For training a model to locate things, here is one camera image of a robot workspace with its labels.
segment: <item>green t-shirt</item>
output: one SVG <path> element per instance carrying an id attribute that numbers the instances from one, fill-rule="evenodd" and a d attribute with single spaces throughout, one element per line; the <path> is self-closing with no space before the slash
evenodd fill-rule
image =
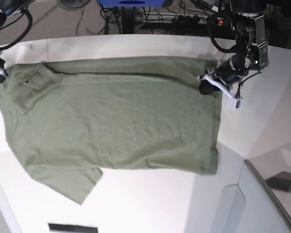
<path id="1" fill-rule="evenodd" d="M 0 85 L 7 142 L 33 179 L 79 204 L 100 167 L 215 174 L 221 93 L 202 96 L 196 81 L 211 64 L 146 57 L 16 65 Z"/>

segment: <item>blue device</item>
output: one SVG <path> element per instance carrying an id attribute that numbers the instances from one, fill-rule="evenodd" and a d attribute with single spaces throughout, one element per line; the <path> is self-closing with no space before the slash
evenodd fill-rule
<path id="1" fill-rule="evenodd" d="M 99 0 L 99 3 L 104 7 L 115 6 L 157 6 L 157 7 L 169 7 L 173 3 L 173 0 Z"/>

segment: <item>shirt sleeve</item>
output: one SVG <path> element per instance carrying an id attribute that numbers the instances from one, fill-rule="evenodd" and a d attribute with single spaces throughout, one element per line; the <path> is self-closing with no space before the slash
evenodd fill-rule
<path id="1" fill-rule="evenodd" d="M 31 178 L 82 205 L 101 176 L 102 171 L 99 168 L 37 166 L 32 172 Z"/>

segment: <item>white table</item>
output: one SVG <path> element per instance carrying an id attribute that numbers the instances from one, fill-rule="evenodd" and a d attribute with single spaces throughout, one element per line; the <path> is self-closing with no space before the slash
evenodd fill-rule
<path id="1" fill-rule="evenodd" d="M 234 42 L 221 40 L 225 47 Z M 203 37 L 174 35 L 101 35 L 19 43 L 2 55 L 7 65 L 131 56 L 184 56 L 224 59 Z M 238 183 L 245 158 L 263 154 L 289 132 L 265 133 L 273 112 L 291 86 L 291 50 L 269 48 L 270 65 L 242 89 L 244 108 L 229 110 L 223 99 L 218 136 L 220 165 L 216 176 L 176 170 L 111 170 L 82 206 L 30 179 L 9 150 L 0 114 L 0 185 L 23 233 L 48 232 L 47 222 L 98 226 L 100 233 L 208 233 L 221 191 Z M 279 121 L 285 120 L 284 114 Z M 189 210 L 196 208 L 194 216 Z"/>

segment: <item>cable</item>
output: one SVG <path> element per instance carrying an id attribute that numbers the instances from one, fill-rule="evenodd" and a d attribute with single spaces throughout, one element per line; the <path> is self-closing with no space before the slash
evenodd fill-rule
<path id="1" fill-rule="evenodd" d="M 120 18 L 120 14 L 118 13 L 118 10 L 116 9 L 116 7 L 113 8 L 104 8 L 103 5 L 100 5 L 100 16 L 106 21 L 106 13 L 111 12 L 111 16 L 113 15 L 115 20 L 114 21 L 109 21 L 109 23 L 117 23 L 119 18 Z"/>
<path id="2" fill-rule="evenodd" d="M 15 44 L 17 44 L 19 41 L 21 41 L 29 32 L 30 28 L 32 27 L 32 16 L 30 14 L 30 12 L 27 9 L 24 9 L 21 11 L 28 19 L 28 25 L 27 28 L 25 29 L 25 31 L 15 40 L 13 41 L 11 44 L 7 45 L 7 46 L 3 46 L 0 47 L 0 51 L 2 50 L 7 50 L 10 47 L 14 46 Z"/>
<path id="3" fill-rule="evenodd" d="M 110 17 L 108 16 L 106 18 L 105 26 L 98 32 L 97 35 L 100 35 L 100 33 L 102 33 L 103 30 L 105 30 L 105 34 L 106 34 L 106 30 L 107 30 L 107 28 L 109 28 L 109 19 L 110 19 Z"/>
<path id="4" fill-rule="evenodd" d="M 251 79 L 252 77 L 262 73 L 258 68 L 257 68 L 257 70 L 258 70 L 257 73 L 249 76 L 248 78 L 246 78 L 242 82 L 238 83 L 238 88 L 237 88 L 237 93 L 236 93 L 237 98 L 240 98 L 240 96 L 241 96 L 241 87 L 243 86 L 244 82 L 247 81 L 248 79 Z"/>
<path id="5" fill-rule="evenodd" d="M 81 17 L 78 21 L 78 24 L 77 24 L 77 28 L 76 28 L 76 36 L 79 35 L 79 26 L 80 26 L 80 23 L 82 21 L 82 18 L 83 18 L 83 15 L 84 15 L 84 7 L 82 7 L 82 13 L 81 13 Z"/>
<path id="6" fill-rule="evenodd" d="M 176 12 L 174 12 L 174 11 L 172 11 L 172 10 L 169 10 L 168 8 L 166 8 L 166 7 L 164 7 L 164 9 L 166 9 L 167 11 L 169 11 L 169 12 L 171 12 L 171 13 L 174 13 L 174 14 L 176 14 L 176 16 L 178 16 L 179 17 L 179 15 L 176 13 Z"/>
<path id="7" fill-rule="evenodd" d="M 21 16 L 18 17 L 16 20 L 14 20 L 13 22 L 11 22 L 11 23 L 5 25 L 4 27 L 0 28 L 0 31 L 3 30 L 3 29 L 5 29 L 5 28 L 7 28 L 7 27 L 9 27 L 9 26 L 11 26 L 12 24 L 16 23 L 17 21 L 19 21 L 19 20 L 24 16 L 24 14 L 25 14 L 25 13 L 23 12 L 23 13 L 21 14 Z"/>
<path id="8" fill-rule="evenodd" d="M 179 6 L 184 9 L 184 10 L 187 10 L 190 14 L 190 11 L 194 11 L 194 12 L 198 12 L 199 14 L 203 14 L 203 15 L 212 15 L 214 12 L 210 12 L 210 11 L 207 11 L 207 14 L 205 14 L 205 12 L 203 12 L 200 8 L 188 8 L 185 6 L 185 3 L 184 3 L 184 0 L 178 0 L 178 4 Z"/>
<path id="9" fill-rule="evenodd" d="M 205 15 L 207 15 L 208 17 L 210 17 L 210 16 L 208 15 L 208 13 L 207 13 L 204 9 L 202 9 L 202 11 L 205 13 Z"/>
<path id="10" fill-rule="evenodd" d="M 173 21 L 174 18 L 164 18 L 162 19 L 163 21 Z M 149 19 L 148 22 L 153 22 L 153 21 L 160 21 L 160 19 Z"/>
<path id="11" fill-rule="evenodd" d="M 186 13 L 186 9 L 188 9 L 189 14 L 191 14 L 190 9 L 187 8 L 186 5 L 185 5 L 185 0 L 183 0 L 183 6 L 184 6 L 184 8 L 183 8 L 183 14 L 184 14 L 184 16 L 185 16 L 185 13 Z"/>
<path id="12" fill-rule="evenodd" d="M 145 14 L 145 21 L 148 23 L 148 17 L 149 17 L 149 14 L 150 14 L 150 10 L 151 10 L 151 7 L 149 7 L 149 11 L 148 13 L 146 14 L 146 8 L 143 7 L 143 10 L 144 10 L 144 14 Z"/>
<path id="13" fill-rule="evenodd" d="M 121 24 L 121 22 L 120 22 L 120 18 L 117 18 L 116 23 L 117 23 L 117 27 L 118 27 L 118 33 L 119 33 L 119 34 L 123 34 L 123 31 L 122 31 L 122 24 Z"/>
<path id="14" fill-rule="evenodd" d="M 158 12 L 157 7 L 155 7 L 154 9 L 155 9 L 156 13 L 159 15 L 159 19 L 160 19 L 160 17 L 161 17 L 161 19 L 162 19 L 162 23 L 163 23 L 163 16 Z"/>

